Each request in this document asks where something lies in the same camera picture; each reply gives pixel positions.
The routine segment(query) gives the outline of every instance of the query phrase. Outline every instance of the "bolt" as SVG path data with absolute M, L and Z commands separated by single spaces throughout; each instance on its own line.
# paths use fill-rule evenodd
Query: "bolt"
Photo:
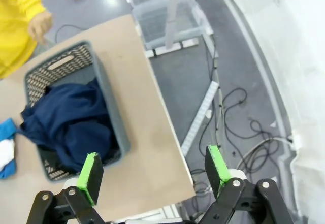
M 233 181 L 233 186 L 239 187 L 240 186 L 240 181 L 238 181 L 238 180 Z
M 268 182 L 263 182 L 262 183 L 262 187 L 264 188 L 268 188 L 270 186 L 270 184 Z
M 49 198 L 49 195 L 48 194 L 44 194 L 43 196 L 42 196 L 42 199 L 43 200 L 47 200 Z
M 69 195 L 74 195 L 76 193 L 76 191 L 74 190 L 74 188 L 70 189 L 68 194 Z

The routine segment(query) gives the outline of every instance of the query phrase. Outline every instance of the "white backdrop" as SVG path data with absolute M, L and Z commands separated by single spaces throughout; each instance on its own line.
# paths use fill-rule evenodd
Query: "white backdrop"
M 301 214 L 325 219 L 325 0 L 234 0 L 270 66 L 298 156 L 291 164 Z

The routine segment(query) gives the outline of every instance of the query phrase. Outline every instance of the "yellow sweater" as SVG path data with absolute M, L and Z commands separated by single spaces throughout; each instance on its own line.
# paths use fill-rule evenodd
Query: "yellow sweater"
M 32 55 L 36 42 L 28 35 L 28 23 L 44 10 L 41 0 L 0 0 L 0 79 Z

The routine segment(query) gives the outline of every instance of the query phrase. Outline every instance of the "white cloth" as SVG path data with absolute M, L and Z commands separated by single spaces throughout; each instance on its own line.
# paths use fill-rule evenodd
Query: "white cloth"
M 3 170 L 6 164 L 14 159 L 14 149 L 15 144 L 13 139 L 4 139 L 0 141 L 0 171 Z

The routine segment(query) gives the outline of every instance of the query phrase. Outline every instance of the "laundry basket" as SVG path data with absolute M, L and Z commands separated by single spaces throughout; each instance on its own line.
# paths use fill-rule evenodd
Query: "laundry basket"
M 118 149 L 113 156 L 103 161 L 104 167 L 110 167 L 123 159 L 130 149 L 130 143 L 107 74 L 89 42 L 82 41 L 28 71 L 25 76 L 27 103 L 33 106 L 43 96 L 47 86 L 65 83 L 87 84 L 95 77 L 104 95 L 118 144 Z M 38 151 L 49 180 L 58 181 L 79 174 L 64 166 L 51 164 L 51 161 L 47 159 L 49 154 L 45 154 L 41 147 L 38 147 Z

